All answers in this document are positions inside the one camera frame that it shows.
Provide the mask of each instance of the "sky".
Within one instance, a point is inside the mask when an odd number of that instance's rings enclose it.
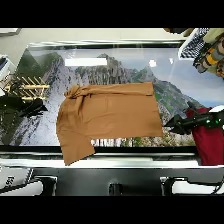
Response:
[[[49,54],[55,51],[32,51],[33,56]],[[150,60],[156,62],[151,67],[154,75],[163,81],[168,81],[179,88],[183,94],[194,98],[206,107],[224,104],[224,80],[214,74],[198,73],[192,61],[180,61],[177,48],[114,48],[114,49],[73,49],[59,50],[65,58],[90,58],[107,54],[121,61],[125,68],[143,69],[150,66]]]

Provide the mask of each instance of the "mountain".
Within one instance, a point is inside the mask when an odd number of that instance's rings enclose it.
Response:
[[[33,65],[29,65],[29,67],[31,69],[35,66],[37,67],[35,63],[38,62],[42,79],[50,85],[50,89],[47,92],[48,99],[44,102],[48,112],[44,112],[43,116],[24,118],[16,126],[16,130],[13,130],[10,134],[10,136],[13,136],[11,141],[12,145],[59,145],[56,135],[57,114],[64,100],[63,93],[73,84],[82,86],[89,84],[106,85],[151,81],[154,83],[155,96],[163,124],[174,114],[179,113],[185,116],[183,110],[187,108],[187,101],[195,103],[197,107],[202,106],[196,100],[182,94],[181,90],[172,83],[159,80],[155,77],[150,67],[145,67],[142,70],[128,69],[123,66],[122,62],[113,57],[109,57],[107,54],[98,56],[99,58],[107,58],[107,66],[77,68],[66,67],[64,65],[64,57],[60,55],[59,51],[58,53],[54,52],[44,54],[43,56],[30,57],[32,58],[26,58],[26,61],[33,61]],[[22,70],[27,75],[32,74],[27,67]],[[163,128],[163,130],[164,137],[162,138],[107,139],[95,140],[92,143],[95,146],[175,146],[193,144],[192,136],[172,134],[168,132],[167,128]]]

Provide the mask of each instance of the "brown t-shirt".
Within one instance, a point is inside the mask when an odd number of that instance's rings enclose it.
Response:
[[[57,118],[57,135],[69,165],[94,154],[91,139],[162,136],[153,84],[74,85]]]

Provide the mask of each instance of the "red cloth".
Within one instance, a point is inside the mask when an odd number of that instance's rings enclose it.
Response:
[[[211,108],[200,108],[199,113],[206,112]],[[194,111],[188,109],[187,117],[192,117]],[[203,166],[224,164],[224,137],[221,128],[206,128],[204,126],[192,129],[194,141]]]

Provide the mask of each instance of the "cable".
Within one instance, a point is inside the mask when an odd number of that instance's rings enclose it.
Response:
[[[224,183],[224,176],[222,178],[221,183],[215,187],[215,190],[211,194],[216,194],[222,188],[223,183]]]

